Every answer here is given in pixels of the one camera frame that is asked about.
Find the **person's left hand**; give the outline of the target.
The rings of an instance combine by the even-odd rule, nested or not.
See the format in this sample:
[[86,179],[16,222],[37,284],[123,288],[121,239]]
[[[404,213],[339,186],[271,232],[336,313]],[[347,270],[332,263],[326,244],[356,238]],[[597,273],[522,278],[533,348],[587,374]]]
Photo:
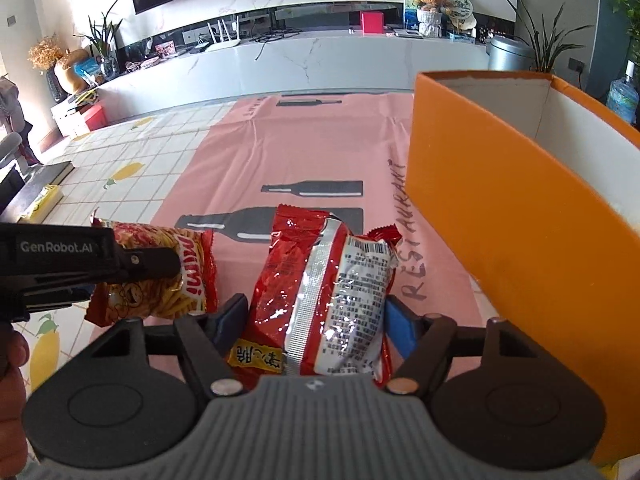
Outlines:
[[1,381],[1,478],[19,474],[26,465],[28,446],[22,425],[26,392],[20,368],[29,359],[24,337],[11,330],[6,337],[9,368]]

